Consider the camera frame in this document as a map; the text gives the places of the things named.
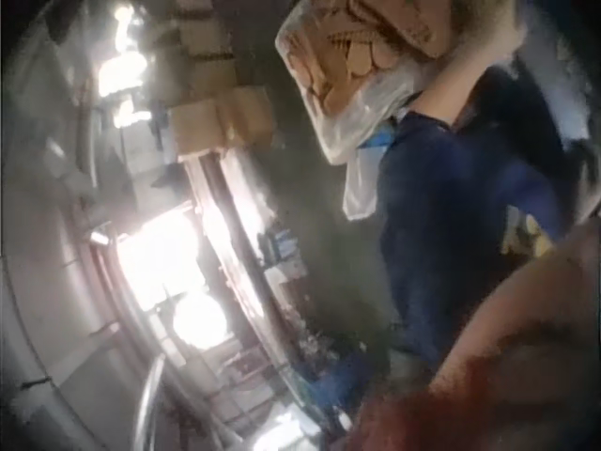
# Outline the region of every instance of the plastic bag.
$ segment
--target plastic bag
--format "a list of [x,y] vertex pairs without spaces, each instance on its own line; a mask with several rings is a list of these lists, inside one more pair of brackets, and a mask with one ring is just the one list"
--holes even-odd
[[366,219],[378,206],[378,168],[386,147],[360,148],[347,163],[347,182],[342,209],[349,221]]
[[[275,47],[291,75],[294,71],[287,61],[288,47],[284,36],[288,30],[295,28],[302,15],[310,8],[311,0],[301,0],[292,9],[275,39]],[[372,134],[379,122],[422,87],[427,66],[429,65],[421,66],[408,55],[405,56],[396,68],[373,75],[355,94],[345,111],[337,117],[326,117],[318,100],[297,81],[305,108],[328,162],[344,164],[352,161],[356,156],[357,147]]]

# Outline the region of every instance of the hand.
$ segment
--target hand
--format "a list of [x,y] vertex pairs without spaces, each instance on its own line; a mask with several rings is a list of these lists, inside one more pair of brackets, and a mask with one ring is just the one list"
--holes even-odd
[[517,50],[527,29],[516,16],[516,0],[470,0],[471,31],[468,45],[483,52],[491,63]]

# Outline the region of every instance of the metal railing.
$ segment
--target metal railing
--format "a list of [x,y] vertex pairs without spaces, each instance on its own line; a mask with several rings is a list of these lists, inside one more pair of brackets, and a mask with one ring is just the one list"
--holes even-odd
[[[155,355],[161,355],[160,342],[152,333],[144,316],[140,314],[139,307],[136,308],[124,277],[118,270],[118,258],[115,246],[116,236],[114,233],[109,236],[111,238],[111,245],[106,248],[98,248],[99,252],[97,253],[102,280],[107,284],[110,292],[114,293],[116,300],[114,303],[115,309],[124,318],[127,327],[131,328],[136,346],[139,346],[141,349],[148,349],[154,352]],[[169,385],[169,388],[173,390],[177,398],[184,403],[190,412],[209,425],[211,432],[215,432],[220,440],[224,440],[229,444],[242,443],[243,440],[237,432],[211,411],[209,402],[202,396],[199,396],[198,392],[191,389],[191,386],[186,383],[184,378],[180,377],[177,371],[169,367],[166,357],[163,360],[164,369],[162,370],[162,379],[164,383]],[[219,446],[219,441],[213,441],[213,446],[217,450],[222,449]]]
[[154,435],[157,420],[157,394],[161,386],[165,354],[160,354],[150,366],[138,411],[133,425],[132,451],[154,451]]

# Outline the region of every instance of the box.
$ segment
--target box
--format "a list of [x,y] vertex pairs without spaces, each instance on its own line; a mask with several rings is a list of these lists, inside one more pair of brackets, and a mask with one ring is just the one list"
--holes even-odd
[[176,106],[169,113],[179,161],[225,148],[225,135],[214,99]]
[[267,92],[260,86],[239,86],[218,97],[225,142],[229,148],[270,142],[275,129]]
[[229,35],[217,19],[180,21],[179,34],[191,56],[232,53]]
[[195,101],[212,97],[237,84],[233,59],[195,63],[190,76],[190,97]]

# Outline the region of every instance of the hair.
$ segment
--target hair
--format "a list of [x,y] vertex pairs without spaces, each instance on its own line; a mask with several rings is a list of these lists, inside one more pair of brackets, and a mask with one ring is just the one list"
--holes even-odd
[[476,451],[495,429],[556,418],[564,406],[494,402],[492,398],[495,368],[521,350],[540,345],[578,348],[566,328],[533,324],[501,340],[491,355],[468,361],[456,389],[442,393],[425,388],[399,396],[389,387],[379,387],[364,401],[347,437],[346,451]]
[[488,359],[470,363],[469,391],[449,396],[426,388],[406,396],[380,387],[363,403],[346,451],[478,449],[488,419]]

